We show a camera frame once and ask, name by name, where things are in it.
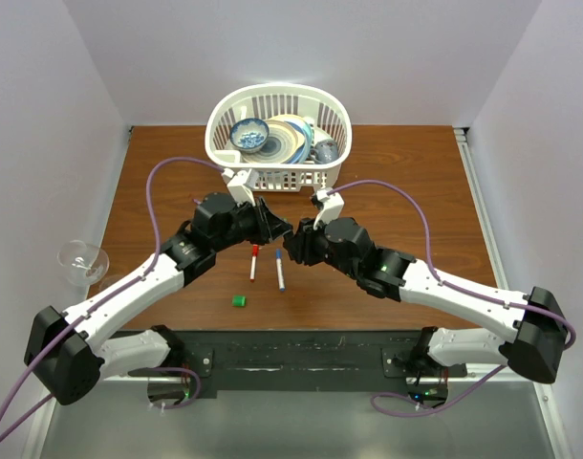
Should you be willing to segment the white blue marker pen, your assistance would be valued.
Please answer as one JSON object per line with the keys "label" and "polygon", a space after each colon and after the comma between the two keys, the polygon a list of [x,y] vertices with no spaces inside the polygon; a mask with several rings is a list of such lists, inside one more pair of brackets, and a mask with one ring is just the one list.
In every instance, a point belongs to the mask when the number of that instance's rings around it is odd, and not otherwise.
{"label": "white blue marker pen", "polygon": [[286,290],[284,272],[283,272],[283,263],[282,259],[276,259],[276,273],[277,273],[277,282],[278,282],[278,289],[280,292],[284,292]]}

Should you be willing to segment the black green highlighter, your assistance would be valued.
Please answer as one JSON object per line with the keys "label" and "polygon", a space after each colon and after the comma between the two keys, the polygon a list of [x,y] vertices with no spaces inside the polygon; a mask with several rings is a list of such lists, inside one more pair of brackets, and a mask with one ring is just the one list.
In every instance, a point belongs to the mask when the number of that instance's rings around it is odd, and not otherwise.
{"label": "black green highlighter", "polygon": [[288,239],[293,236],[293,224],[290,223],[288,220],[284,221],[284,232],[282,234],[284,239]]}

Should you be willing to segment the white red marker pen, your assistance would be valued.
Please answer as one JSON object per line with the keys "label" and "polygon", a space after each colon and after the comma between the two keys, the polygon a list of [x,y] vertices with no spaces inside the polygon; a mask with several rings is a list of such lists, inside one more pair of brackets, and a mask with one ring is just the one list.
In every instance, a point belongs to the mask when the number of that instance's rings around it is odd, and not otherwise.
{"label": "white red marker pen", "polygon": [[254,254],[251,258],[249,281],[254,282],[256,276],[257,255]]}

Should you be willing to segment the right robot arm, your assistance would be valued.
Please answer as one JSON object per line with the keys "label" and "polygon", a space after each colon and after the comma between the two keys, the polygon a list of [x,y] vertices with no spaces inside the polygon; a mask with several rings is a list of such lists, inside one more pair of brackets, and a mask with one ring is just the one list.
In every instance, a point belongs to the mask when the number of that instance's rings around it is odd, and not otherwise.
{"label": "right robot arm", "polygon": [[427,327],[407,360],[411,371],[489,363],[536,383],[551,384],[572,331],[552,292],[492,288],[433,270],[411,254],[377,245],[350,217],[320,228],[303,220],[284,247],[298,264],[326,263],[368,295],[428,306],[473,323],[467,330]]}

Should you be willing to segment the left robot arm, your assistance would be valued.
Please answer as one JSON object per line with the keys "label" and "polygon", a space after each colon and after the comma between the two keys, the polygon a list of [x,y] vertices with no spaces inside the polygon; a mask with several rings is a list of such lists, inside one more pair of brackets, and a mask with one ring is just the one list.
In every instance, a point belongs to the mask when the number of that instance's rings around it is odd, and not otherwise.
{"label": "left robot arm", "polygon": [[227,193],[210,193],[192,219],[122,280],[62,312],[52,306],[41,310],[24,363],[62,405],[111,376],[143,368],[173,375],[183,366],[184,345],[172,331],[156,326],[118,339],[117,330],[206,273],[218,252],[244,242],[264,246],[292,231],[261,197],[238,204]]}

